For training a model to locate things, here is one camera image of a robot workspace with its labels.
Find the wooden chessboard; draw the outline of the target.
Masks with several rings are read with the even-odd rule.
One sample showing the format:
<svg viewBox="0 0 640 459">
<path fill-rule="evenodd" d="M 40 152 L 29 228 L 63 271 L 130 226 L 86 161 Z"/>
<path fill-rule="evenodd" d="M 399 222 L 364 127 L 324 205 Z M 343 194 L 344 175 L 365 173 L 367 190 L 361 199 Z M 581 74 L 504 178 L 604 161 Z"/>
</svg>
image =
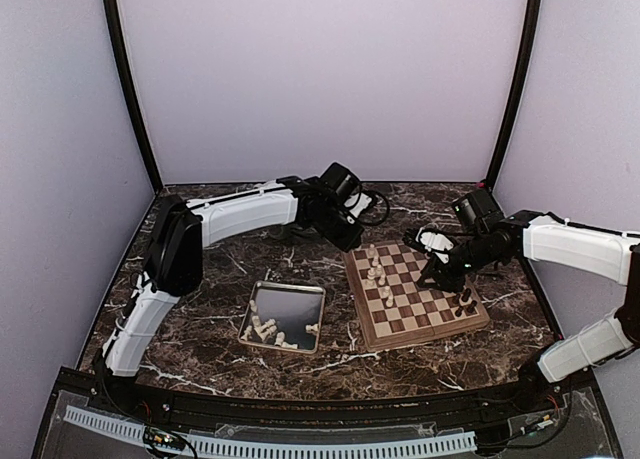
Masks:
<svg viewBox="0 0 640 459">
<path fill-rule="evenodd" d="M 367 250 L 371 244 L 363 245 L 343 255 L 347 279 L 355 301 L 356 312 L 363 331 L 367 350 L 376 352 L 442 339 L 485 327 L 490 318 L 481 299 L 470 283 L 465 288 L 472 290 L 477 301 L 476 312 L 456 317 L 456 296 L 461 293 L 442 292 L 432 288 L 419 288 L 416 281 L 427 263 L 427 257 L 398 242 L 374 244 L 379 257 L 379 275 L 376 284 L 368 288 L 365 284 L 367 271 L 373 258 Z M 378 285 L 381 274 L 386 275 L 386 284 Z M 381 297 L 383 287 L 390 288 L 394 306 L 387 308 L 387 300 Z"/>
</svg>

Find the silver metal tray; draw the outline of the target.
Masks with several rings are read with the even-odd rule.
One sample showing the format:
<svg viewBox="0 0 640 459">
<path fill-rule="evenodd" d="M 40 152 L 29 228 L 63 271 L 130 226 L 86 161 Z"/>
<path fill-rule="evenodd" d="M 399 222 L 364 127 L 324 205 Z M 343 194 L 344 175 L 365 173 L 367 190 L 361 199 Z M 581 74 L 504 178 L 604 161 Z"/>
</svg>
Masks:
<svg viewBox="0 0 640 459">
<path fill-rule="evenodd" d="M 255 283 L 238 342 L 276 351 L 314 354 L 318 349 L 326 291 L 319 286 Z"/>
</svg>

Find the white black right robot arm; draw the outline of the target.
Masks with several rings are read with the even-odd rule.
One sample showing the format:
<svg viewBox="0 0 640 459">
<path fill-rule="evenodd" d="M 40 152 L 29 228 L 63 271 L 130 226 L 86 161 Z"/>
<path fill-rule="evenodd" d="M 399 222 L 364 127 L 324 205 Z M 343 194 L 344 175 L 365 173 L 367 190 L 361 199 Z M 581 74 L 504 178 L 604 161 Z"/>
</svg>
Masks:
<svg viewBox="0 0 640 459">
<path fill-rule="evenodd" d="M 461 293 L 467 277 L 490 264 L 512 259 L 535 270 L 560 267 L 546 292 L 592 294 L 604 281 L 624 293 L 624 301 L 574 334 L 533 354 L 519 369 L 510 403 L 534 411 L 554 386 L 584 370 L 623 358 L 639 348 L 639 235 L 581 224 L 552 212 L 520 210 L 506 214 L 490 190 L 476 188 L 452 209 L 463 228 L 460 237 L 423 226 L 406 231 L 404 243 L 427 255 L 421 287 Z"/>
</svg>

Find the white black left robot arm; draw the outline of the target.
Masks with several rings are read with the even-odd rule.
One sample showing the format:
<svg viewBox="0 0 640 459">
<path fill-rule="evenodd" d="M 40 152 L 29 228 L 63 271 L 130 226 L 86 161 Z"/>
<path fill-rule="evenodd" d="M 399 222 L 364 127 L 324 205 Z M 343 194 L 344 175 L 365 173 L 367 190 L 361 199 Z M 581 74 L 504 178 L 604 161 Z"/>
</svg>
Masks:
<svg viewBox="0 0 640 459">
<path fill-rule="evenodd" d="M 286 176 L 209 199 L 164 198 L 133 292 L 92 361 L 103 400 L 120 415 L 140 408 L 134 384 L 143 354 L 173 306 L 199 287 L 204 248 L 253 230 L 294 224 L 349 252 L 360 245 L 366 228 L 385 221 L 367 221 L 365 214 L 388 203 L 337 162 L 307 179 Z"/>
</svg>

